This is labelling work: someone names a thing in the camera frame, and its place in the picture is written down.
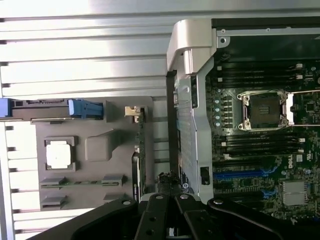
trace screw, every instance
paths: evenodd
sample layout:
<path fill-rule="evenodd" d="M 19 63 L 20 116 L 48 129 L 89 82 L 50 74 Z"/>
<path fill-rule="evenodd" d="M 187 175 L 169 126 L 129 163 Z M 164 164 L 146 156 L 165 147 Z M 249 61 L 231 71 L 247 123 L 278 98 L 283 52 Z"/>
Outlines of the screw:
<path fill-rule="evenodd" d="M 224 201 L 222 201 L 221 199 L 216 199 L 216 200 L 213 200 L 213 203 L 217 205 L 221 205 L 224 203 Z"/>
<path fill-rule="evenodd" d="M 180 198 L 181 198 L 181 199 L 187 199 L 187 198 L 189 198 L 189 196 L 188 196 L 187 194 L 182 194 L 182 195 L 180 196 Z"/>

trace cpu socket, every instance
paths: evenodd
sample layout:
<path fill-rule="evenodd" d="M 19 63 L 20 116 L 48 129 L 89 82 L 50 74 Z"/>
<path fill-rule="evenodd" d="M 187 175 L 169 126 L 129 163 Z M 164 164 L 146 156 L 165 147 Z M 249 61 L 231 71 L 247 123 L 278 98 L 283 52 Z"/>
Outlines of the cpu socket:
<path fill-rule="evenodd" d="M 281 90 L 246 91 L 237 95 L 242 101 L 243 131 L 274 131 L 288 126 L 286 100 Z"/>

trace motherboard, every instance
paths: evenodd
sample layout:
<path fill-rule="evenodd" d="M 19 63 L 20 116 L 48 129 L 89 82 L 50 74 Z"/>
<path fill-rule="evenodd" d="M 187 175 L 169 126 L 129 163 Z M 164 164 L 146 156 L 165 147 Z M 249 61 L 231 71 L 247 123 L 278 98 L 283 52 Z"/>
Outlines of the motherboard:
<path fill-rule="evenodd" d="M 216 61 L 206 110 L 215 197 L 320 221 L 320 61 Z"/>

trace blue latch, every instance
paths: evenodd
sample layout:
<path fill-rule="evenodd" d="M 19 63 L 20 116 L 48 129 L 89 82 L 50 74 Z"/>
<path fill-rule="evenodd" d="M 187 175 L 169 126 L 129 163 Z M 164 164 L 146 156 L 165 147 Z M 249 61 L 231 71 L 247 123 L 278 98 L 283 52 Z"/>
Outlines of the blue latch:
<path fill-rule="evenodd" d="M 0 98 L 0 118 L 12 117 L 11 99 Z"/>
<path fill-rule="evenodd" d="M 90 102 L 83 99 L 69 99 L 69 114 L 74 117 L 86 118 L 103 118 L 104 106 L 102 103 Z"/>

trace green circuit board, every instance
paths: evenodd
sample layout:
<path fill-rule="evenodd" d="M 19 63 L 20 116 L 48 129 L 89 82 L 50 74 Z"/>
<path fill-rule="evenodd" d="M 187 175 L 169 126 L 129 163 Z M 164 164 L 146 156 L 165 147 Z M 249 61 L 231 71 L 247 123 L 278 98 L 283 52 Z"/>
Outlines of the green circuit board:
<path fill-rule="evenodd" d="M 319 220 L 320 61 L 216 62 L 206 109 L 216 197 Z"/>

